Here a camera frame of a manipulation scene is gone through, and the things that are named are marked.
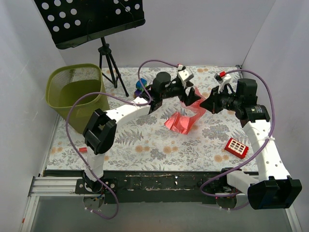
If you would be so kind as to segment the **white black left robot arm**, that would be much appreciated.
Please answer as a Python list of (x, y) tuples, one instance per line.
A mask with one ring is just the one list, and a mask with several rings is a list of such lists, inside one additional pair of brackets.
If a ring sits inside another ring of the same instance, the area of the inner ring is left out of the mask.
[(189, 69), (178, 71), (174, 79), (167, 72), (159, 72), (150, 89), (129, 104), (108, 111), (94, 111), (83, 132), (85, 144), (94, 152), (87, 157), (88, 168), (83, 176), (90, 192), (98, 193), (102, 190), (103, 182), (100, 178), (103, 177), (103, 156), (112, 147), (116, 130), (140, 116), (156, 111), (164, 99), (178, 97), (186, 106), (200, 100), (201, 97), (195, 93), (191, 83), (192, 78), (194, 75)]

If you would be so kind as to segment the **red plastic trash bag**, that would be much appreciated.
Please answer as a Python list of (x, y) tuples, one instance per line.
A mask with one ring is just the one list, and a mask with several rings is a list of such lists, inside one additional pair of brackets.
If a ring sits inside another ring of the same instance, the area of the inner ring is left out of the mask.
[(187, 135), (194, 124), (205, 114), (206, 109), (200, 107), (200, 104), (206, 99), (195, 87), (195, 93), (201, 98), (190, 106), (185, 106), (181, 103), (181, 106), (194, 113), (193, 116), (185, 116), (180, 112), (175, 112), (165, 123), (165, 127), (171, 131)]

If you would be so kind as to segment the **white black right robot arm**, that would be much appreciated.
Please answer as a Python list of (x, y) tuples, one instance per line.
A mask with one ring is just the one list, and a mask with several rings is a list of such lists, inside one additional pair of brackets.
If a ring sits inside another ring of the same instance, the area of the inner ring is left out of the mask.
[(275, 117), (269, 116), (265, 106), (257, 103), (257, 82), (253, 79), (239, 79), (235, 92), (229, 77), (218, 79), (219, 86), (211, 90), (210, 96), (200, 104), (213, 114), (223, 109), (234, 111), (236, 118), (248, 136), (254, 154), (245, 161), (256, 160), (259, 178), (245, 174), (241, 166), (231, 168), (213, 177), (200, 186), (200, 190), (210, 182), (219, 179), (219, 188), (229, 192), (236, 188), (248, 197), (255, 209), (289, 208), (302, 190), (300, 180), (292, 179), (277, 150), (272, 133)]

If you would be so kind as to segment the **red trash bag roll remainder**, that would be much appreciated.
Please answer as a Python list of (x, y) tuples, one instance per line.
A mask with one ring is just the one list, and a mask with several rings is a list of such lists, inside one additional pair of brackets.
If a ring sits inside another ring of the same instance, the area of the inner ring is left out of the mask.
[(80, 153), (87, 153), (88, 152), (87, 147), (80, 147), (79, 152)]

